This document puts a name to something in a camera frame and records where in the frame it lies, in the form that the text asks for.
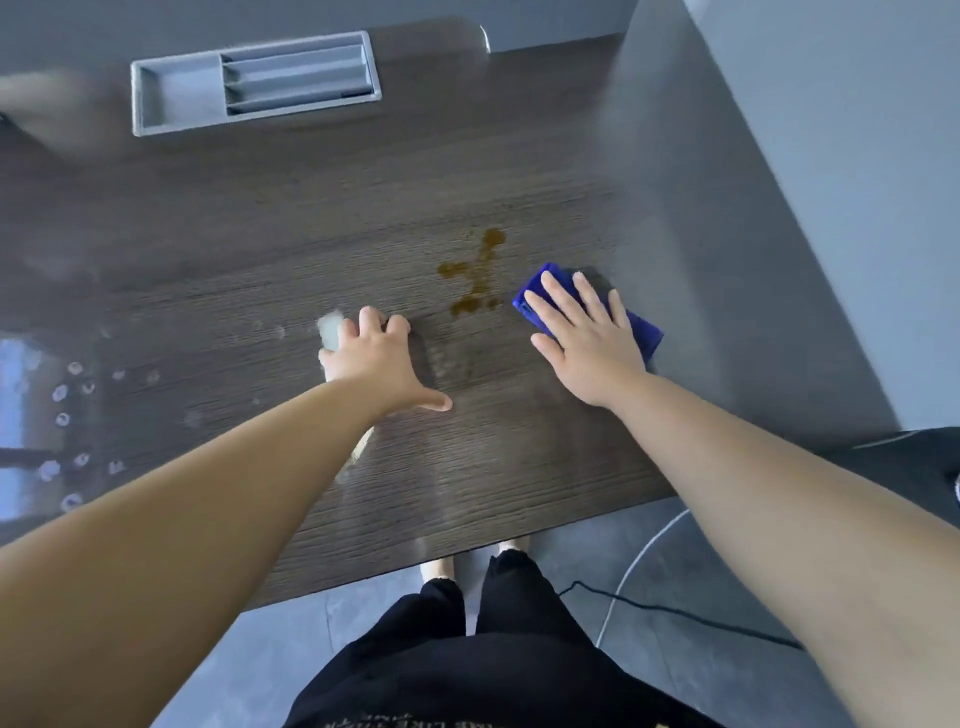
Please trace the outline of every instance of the foot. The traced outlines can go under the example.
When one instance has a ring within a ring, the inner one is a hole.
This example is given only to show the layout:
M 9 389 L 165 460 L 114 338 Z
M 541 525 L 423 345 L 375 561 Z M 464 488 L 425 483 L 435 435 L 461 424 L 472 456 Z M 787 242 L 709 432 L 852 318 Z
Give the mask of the foot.
M 504 551 L 509 551 L 511 548 L 515 548 L 517 551 L 523 551 L 526 553 L 529 547 L 530 537 L 520 536 L 519 538 L 511 539 L 510 541 L 501 541 L 496 547 L 496 552 L 503 553 Z
M 420 576 L 423 577 L 423 583 L 426 584 L 431 579 L 449 579 L 453 578 L 453 557 L 447 556 L 445 559 L 428 561 L 426 564 L 420 564 Z

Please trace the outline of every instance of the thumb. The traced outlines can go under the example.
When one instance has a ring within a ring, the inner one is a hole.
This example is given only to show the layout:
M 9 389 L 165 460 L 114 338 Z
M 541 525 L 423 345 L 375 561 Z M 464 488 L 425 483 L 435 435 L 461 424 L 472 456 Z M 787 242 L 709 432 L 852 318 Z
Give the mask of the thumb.
M 564 363 L 564 350 L 560 348 L 560 344 L 555 339 L 551 339 L 545 333 L 535 333 L 530 337 L 530 341 L 537 351 L 543 354 L 543 358 L 550 363 L 554 370 Z
M 438 392 L 436 389 L 428 389 L 427 387 L 423 387 L 420 390 L 420 395 L 417 397 L 416 405 L 417 407 L 422 407 L 423 409 L 446 412 L 450 407 L 453 406 L 453 400 L 443 392 Z

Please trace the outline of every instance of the coffee stain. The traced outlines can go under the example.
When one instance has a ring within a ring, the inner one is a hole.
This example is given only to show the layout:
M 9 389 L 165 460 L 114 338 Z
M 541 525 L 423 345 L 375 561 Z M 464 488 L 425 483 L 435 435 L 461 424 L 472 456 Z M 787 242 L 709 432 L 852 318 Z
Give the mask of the coffee stain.
M 469 292 L 450 306 L 450 313 L 454 318 L 462 313 L 475 313 L 482 307 L 493 310 L 502 303 L 496 296 L 488 297 L 487 294 L 491 291 L 491 274 L 493 262 L 496 260 L 496 248 L 506 241 L 507 235 L 504 231 L 488 228 L 483 233 L 476 260 L 458 260 L 437 266 L 437 273 L 445 279 L 463 276 L 470 283 Z

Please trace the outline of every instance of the blue cloth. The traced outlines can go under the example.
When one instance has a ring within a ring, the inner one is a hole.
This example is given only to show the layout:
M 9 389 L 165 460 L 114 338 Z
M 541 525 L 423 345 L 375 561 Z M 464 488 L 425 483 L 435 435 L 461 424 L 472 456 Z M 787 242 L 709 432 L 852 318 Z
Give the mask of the blue cloth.
M 523 294 L 526 291 L 533 291 L 556 308 L 553 299 L 550 298 L 550 294 L 543 289 L 543 284 L 540 282 L 540 276 L 543 274 L 543 271 L 550 271 L 553 277 L 560 282 L 560 285 L 564 287 L 567 293 L 573 296 L 577 303 L 583 305 L 584 302 L 583 299 L 580 298 L 580 293 L 577 291 L 576 286 L 573 285 L 573 273 L 564 270 L 556 263 L 547 263 L 544 265 L 537 274 L 530 279 L 530 282 L 519 290 L 519 293 L 517 293 L 514 298 L 514 308 L 522 313 L 527 321 L 539 328 L 543 333 L 553 336 L 553 334 L 550 333 L 550 329 L 546 327 L 546 324 L 540 320 L 540 316 L 538 316 L 533 308 L 523 299 Z M 610 302 L 604 301 L 604 306 L 607 307 L 609 313 Z M 627 311 L 627 318 L 630 319 L 630 328 L 633 330 L 636 345 L 640 348 L 640 353 L 643 354 L 643 361 L 649 363 L 650 358 L 654 355 L 654 352 L 660 345 L 660 341 L 663 339 L 663 332 L 649 321 L 641 319 L 632 311 Z

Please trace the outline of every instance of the light blue wall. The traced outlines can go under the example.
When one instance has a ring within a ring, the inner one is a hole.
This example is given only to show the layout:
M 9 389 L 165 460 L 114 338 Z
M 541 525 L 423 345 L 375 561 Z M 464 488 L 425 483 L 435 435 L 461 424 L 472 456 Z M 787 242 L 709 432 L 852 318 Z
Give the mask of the light blue wall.
M 459 15 L 492 50 L 626 31 L 636 0 L 52 0 L 4 3 L 0 75 Z
M 902 426 L 960 425 L 960 3 L 686 2 Z

